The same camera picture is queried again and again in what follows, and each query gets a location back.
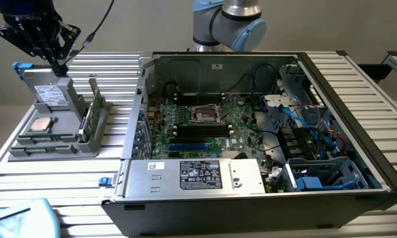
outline green circuit board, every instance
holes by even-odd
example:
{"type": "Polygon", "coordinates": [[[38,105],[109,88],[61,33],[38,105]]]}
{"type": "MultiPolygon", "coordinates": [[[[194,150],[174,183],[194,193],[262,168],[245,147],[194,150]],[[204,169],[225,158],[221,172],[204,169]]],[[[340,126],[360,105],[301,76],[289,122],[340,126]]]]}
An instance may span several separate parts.
{"type": "Polygon", "coordinates": [[[265,152],[257,151],[248,144],[248,137],[252,139],[252,144],[258,138],[260,134],[246,128],[241,116],[246,105],[240,106],[238,101],[245,102],[245,98],[238,95],[228,96],[218,107],[218,125],[232,125],[234,131],[229,137],[205,138],[205,150],[176,151],[180,153],[178,157],[169,157],[169,139],[174,138],[172,135],[172,127],[176,123],[178,126],[185,125],[212,125],[213,122],[196,123],[192,120],[192,106],[177,106],[170,100],[165,100],[157,107],[153,107],[152,118],[152,159],[192,159],[192,158],[222,158],[226,153],[233,151],[244,152],[248,158],[256,158],[258,161],[265,159],[265,152]]]}

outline sticker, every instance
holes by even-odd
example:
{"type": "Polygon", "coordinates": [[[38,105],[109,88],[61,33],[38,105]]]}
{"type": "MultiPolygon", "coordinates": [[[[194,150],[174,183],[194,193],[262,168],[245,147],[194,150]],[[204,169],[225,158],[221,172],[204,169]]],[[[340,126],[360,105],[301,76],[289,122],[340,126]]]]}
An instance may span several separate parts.
{"type": "Polygon", "coordinates": [[[165,162],[154,162],[148,163],[148,170],[164,170],[165,169],[165,162]]]}
{"type": "Polygon", "coordinates": [[[44,103],[48,106],[66,106],[68,101],[57,85],[34,86],[44,103]]]}
{"type": "Polygon", "coordinates": [[[224,65],[221,63],[213,63],[212,69],[224,69],[224,65]]]}
{"type": "Polygon", "coordinates": [[[180,188],[182,190],[221,189],[218,160],[180,161],[180,188]]]}

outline white label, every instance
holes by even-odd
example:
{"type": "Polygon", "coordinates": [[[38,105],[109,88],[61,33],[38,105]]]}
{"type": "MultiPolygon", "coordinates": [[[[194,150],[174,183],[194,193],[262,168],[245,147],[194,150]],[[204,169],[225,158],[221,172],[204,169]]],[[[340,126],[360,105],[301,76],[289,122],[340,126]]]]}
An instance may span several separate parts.
{"type": "Polygon", "coordinates": [[[68,101],[57,85],[34,86],[44,103],[48,106],[66,106],[68,101]]]}
{"type": "Polygon", "coordinates": [[[148,163],[148,170],[164,170],[165,162],[148,163]]]}
{"type": "Polygon", "coordinates": [[[224,65],[221,63],[213,63],[212,64],[212,69],[222,69],[224,65]]]}

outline white wall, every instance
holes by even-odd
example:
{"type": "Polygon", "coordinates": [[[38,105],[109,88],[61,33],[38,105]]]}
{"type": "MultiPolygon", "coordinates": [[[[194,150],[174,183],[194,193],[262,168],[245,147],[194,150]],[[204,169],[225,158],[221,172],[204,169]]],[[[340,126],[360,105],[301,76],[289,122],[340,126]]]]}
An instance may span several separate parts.
{"type": "MultiPolygon", "coordinates": [[[[397,0],[260,2],[269,32],[258,50],[345,50],[357,62],[373,63],[381,61],[386,50],[397,50],[397,0]]],[[[108,3],[54,0],[64,21],[82,30],[78,44],[97,26],[108,3]]],[[[184,50],[192,40],[192,7],[193,0],[116,0],[88,51],[184,50]]],[[[10,68],[14,60],[40,62],[0,38],[0,104],[32,101],[10,68]]],[[[382,85],[397,99],[397,79],[382,85]]]]}

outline motherboard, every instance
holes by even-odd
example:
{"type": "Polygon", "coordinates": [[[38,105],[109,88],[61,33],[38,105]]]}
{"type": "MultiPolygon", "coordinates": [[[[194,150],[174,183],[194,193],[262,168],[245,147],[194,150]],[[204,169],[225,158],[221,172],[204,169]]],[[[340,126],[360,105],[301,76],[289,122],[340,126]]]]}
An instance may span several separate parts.
{"type": "Polygon", "coordinates": [[[256,123],[248,95],[229,95],[217,104],[185,106],[172,99],[154,102],[148,109],[152,159],[234,158],[240,153],[265,159],[260,133],[245,126],[256,123]]]}

